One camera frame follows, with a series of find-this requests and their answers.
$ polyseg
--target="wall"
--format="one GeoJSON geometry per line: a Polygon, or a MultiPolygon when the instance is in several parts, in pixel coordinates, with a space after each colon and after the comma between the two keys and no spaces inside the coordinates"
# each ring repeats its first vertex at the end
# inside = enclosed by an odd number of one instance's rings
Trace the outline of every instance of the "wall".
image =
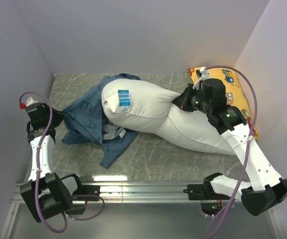
{"type": "MultiPolygon", "coordinates": [[[[259,145],[287,178],[287,1],[270,1],[236,67],[256,90],[259,145]]],[[[278,210],[287,236],[287,199],[278,210]]]]}
{"type": "Polygon", "coordinates": [[[56,73],[234,65],[268,0],[14,0],[56,73]]]}
{"type": "Polygon", "coordinates": [[[48,94],[53,75],[14,3],[0,0],[0,231],[17,181],[30,161],[28,116],[18,107],[28,90],[48,94]]]}

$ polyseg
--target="blue cloth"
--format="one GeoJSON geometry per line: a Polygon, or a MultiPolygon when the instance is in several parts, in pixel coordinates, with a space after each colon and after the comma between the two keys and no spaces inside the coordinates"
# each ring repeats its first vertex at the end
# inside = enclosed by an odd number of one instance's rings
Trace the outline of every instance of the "blue cloth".
{"type": "Polygon", "coordinates": [[[101,105],[101,92],[110,82],[117,79],[141,80],[130,74],[119,74],[113,77],[105,76],[102,81],[92,87],[81,98],[64,108],[64,123],[68,133],[62,139],[65,144],[94,142],[103,149],[103,159],[100,165],[108,168],[136,138],[138,132],[126,129],[123,138],[103,140],[103,122],[107,121],[101,105]]]}

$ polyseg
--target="tag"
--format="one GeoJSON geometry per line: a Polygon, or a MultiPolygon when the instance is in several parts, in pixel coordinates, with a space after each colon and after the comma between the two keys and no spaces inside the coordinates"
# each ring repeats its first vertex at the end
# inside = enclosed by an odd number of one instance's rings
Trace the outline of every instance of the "tag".
{"type": "Polygon", "coordinates": [[[120,138],[123,138],[125,133],[127,133],[127,131],[125,131],[124,129],[121,131],[121,133],[119,134],[120,138]]]}

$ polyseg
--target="yellow pillow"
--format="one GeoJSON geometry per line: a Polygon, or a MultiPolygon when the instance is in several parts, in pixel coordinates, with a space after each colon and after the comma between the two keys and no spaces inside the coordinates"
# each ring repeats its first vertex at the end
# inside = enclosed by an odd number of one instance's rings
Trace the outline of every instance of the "yellow pillow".
{"type": "MultiPolygon", "coordinates": [[[[190,74],[193,83],[197,81],[196,71],[199,69],[200,67],[196,67],[188,70],[188,73],[190,74]]],[[[242,112],[249,127],[251,127],[252,126],[251,114],[249,112],[248,103],[238,83],[236,72],[225,68],[213,68],[209,69],[208,72],[211,75],[211,77],[220,79],[224,83],[226,87],[227,103],[230,104],[231,106],[236,106],[242,112]]],[[[258,139],[258,132],[256,127],[254,128],[253,136],[256,140],[258,139]]]]}

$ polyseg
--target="wire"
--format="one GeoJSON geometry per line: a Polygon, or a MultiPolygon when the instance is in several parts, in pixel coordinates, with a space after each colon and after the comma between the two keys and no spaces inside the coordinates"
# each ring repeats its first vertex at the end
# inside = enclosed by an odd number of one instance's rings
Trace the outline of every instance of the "wire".
{"type": "MultiPolygon", "coordinates": [[[[40,218],[40,221],[49,229],[51,230],[52,232],[54,233],[63,233],[66,229],[67,229],[67,226],[68,226],[68,222],[67,222],[67,217],[65,216],[65,213],[62,213],[63,215],[63,218],[64,218],[64,227],[60,230],[58,229],[55,229],[53,228],[51,225],[48,224],[48,222],[45,220],[41,210],[40,210],[40,205],[39,205],[39,198],[38,198],[38,188],[39,188],[39,179],[40,179],[40,149],[41,149],[41,145],[43,143],[43,140],[46,136],[46,133],[48,132],[50,126],[51,126],[51,123],[52,123],[52,119],[53,119],[53,110],[52,110],[52,105],[50,104],[49,100],[44,97],[43,95],[39,94],[39,93],[36,93],[36,92],[25,92],[23,94],[21,94],[21,96],[19,97],[19,105],[20,106],[23,106],[23,103],[22,103],[22,98],[23,96],[27,95],[27,94],[35,94],[35,95],[38,95],[40,97],[42,97],[48,104],[49,106],[49,121],[48,121],[48,124],[39,140],[39,143],[37,145],[37,150],[36,150],[36,182],[35,182],[35,205],[36,205],[36,211],[37,211],[37,214],[40,218]]],[[[101,210],[94,216],[90,217],[90,218],[87,218],[87,219],[80,219],[80,221],[85,221],[85,220],[89,220],[89,219],[92,219],[96,216],[98,216],[102,211],[103,211],[103,208],[104,208],[104,200],[102,197],[100,196],[96,196],[96,195],[75,195],[75,197],[96,197],[96,198],[99,198],[102,200],[102,208],[101,210]]]]}
{"type": "MultiPolygon", "coordinates": [[[[239,70],[235,69],[234,67],[230,67],[230,66],[211,66],[211,67],[207,67],[206,69],[209,70],[209,69],[213,69],[213,68],[226,68],[226,69],[230,69],[230,70],[233,70],[235,72],[237,72],[239,75],[241,75],[244,80],[247,82],[249,88],[251,89],[251,92],[253,94],[253,98],[254,98],[254,118],[253,118],[253,121],[252,121],[252,126],[250,127],[250,130],[249,130],[249,137],[252,136],[252,133],[254,131],[254,127],[255,127],[255,124],[256,124],[256,118],[257,118],[257,98],[256,98],[256,94],[255,94],[255,91],[254,91],[254,88],[252,86],[252,84],[250,83],[250,81],[247,79],[247,77],[242,73],[240,72],[239,70]]],[[[220,218],[220,221],[218,223],[218,225],[216,226],[215,230],[212,232],[212,234],[207,237],[207,239],[212,239],[217,233],[218,233],[218,230],[220,229],[220,227],[222,226],[229,210],[231,209],[233,203],[235,202],[235,196],[236,196],[236,193],[239,189],[239,186],[243,180],[243,177],[245,175],[245,172],[246,172],[246,166],[247,166],[247,163],[248,163],[248,156],[249,156],[249,146],[250,146],[250,140],[247,141],[247,144],[246,144],[246,151],[245,151],[245,160],[244,160],[244,164],[243,164],[243,168],[242,168],[242,172],[239,176],[239,179],[237,181],[237,184],[235,186],[235,189],[230,197],[230,200],[229,202],[222,208],[221,211],[219,211],[215,217],[213,218],[213,220],[210,222],[210,224],[208,225],[207,227],[207,233],[209,232],[209,229],[211,228],[211,226],[213,225],[213,223],[215,222],[215,220],[218,218],[218,217],[221,217],[220,218]]]]}

